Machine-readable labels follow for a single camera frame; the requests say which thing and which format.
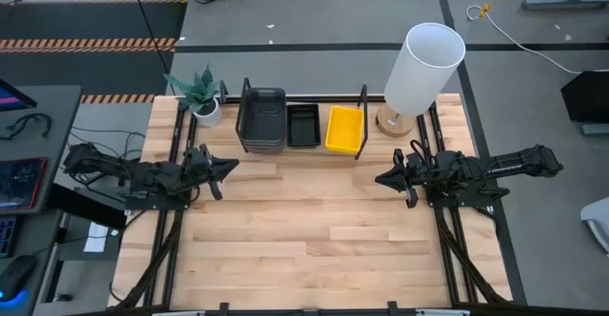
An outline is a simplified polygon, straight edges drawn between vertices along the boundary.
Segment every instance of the yellow bin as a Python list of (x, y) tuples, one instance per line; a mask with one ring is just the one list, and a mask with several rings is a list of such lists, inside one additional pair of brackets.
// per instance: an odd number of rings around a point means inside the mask
[(363, 110), (333, 106), (327, 123), (325, 147), (331, 151), (357, 154), (362, 145)]

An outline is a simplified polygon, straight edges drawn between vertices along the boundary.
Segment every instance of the cylindrical lampshade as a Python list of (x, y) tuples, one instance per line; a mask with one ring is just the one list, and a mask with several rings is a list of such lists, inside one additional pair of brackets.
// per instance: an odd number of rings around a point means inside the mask
[(424, 23), (406, 35), (384, 99), (399, 114), (424, 113), (465, 56), (463, 39), (447, 26)]

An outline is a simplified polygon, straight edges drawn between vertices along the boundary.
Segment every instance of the black plastic bin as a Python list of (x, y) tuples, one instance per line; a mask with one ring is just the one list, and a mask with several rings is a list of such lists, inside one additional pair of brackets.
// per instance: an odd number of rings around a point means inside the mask
[(279, 153), (285, 141), (285, 91), (244, 81), (236, 131), (246, 152)]
[(287, 106), (287, 145), (292, 148), (315, 148), (321, 143), (319, 105)]

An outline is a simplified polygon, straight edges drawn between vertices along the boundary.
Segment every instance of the lamp base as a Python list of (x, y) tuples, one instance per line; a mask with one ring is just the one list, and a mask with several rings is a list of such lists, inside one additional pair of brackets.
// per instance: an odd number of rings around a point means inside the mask
[(381, 133), (391, 137), (405, 136), (417, 121), (416, 116), (403, 115), (393, 111), (387, 103), (377, 112), (377, 127)]

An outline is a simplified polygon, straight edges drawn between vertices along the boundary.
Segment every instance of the concrete floor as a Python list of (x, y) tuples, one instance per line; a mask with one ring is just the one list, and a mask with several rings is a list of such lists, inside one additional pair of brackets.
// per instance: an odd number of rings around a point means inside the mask
[[(468, 44), (507, 43), (485, 20), (465, 19), (467, 6), (488, 2), (448, 0), (457, 30)], [(609, 35), (607, 10), (525, 12), (520, 3), (498, 0), (491, 15), (523, 43), (603, 43)], [(412, 26), (442, 20), (438, 0), (218, 0), (206, 6), (188, 4), (185, 39), (179, 45), (263, 45), (269, 40), (274, 44), (401, 43)], [(607, 51), (546, 54), (572, 69), (609, 68)], [(171, 72), (190, 79), (196, 69), (210, 64), (233, 94), (240, 92), (244, 76), (254, 86), (281, 87), (288, 93), (355, 92), (362, 83), (381, 92), (396, 56), (394, 50), (177, 53)], [(609, 195), (603, 180), (609, 167), (609, 140), (584, 138), (569, 121), (560, 88), (573, 76), (520, 51), (469, 52), (465, 63), (491, 154), (539, 143), (552, 148), (565, 165), (553, 179), (499, 181), (512, 190), (503, 204), (527, 302), (609, 310), (609, 260), (579, 220), (583, 206)], [(457, 74), (445, 91), (462, 92)], [(465, 102), (471, 106), (471, 100)], [(124, 116), (114, 117), (117, 108), (125, 108), (120, 111), (132, 115), (131, 120), (149, 114), (149, 105), (83, 106), (76, 125), (146, 130), (146, 125), (126, 125)], [(121, 135), (83, 135), (117, 150), (125, 141)], [(103, 307), (112, 265), (67, 267), (62, 282), (91, 271), (104, 273), (79, 281), (73, 302), (40, 306), (36, 314)]]

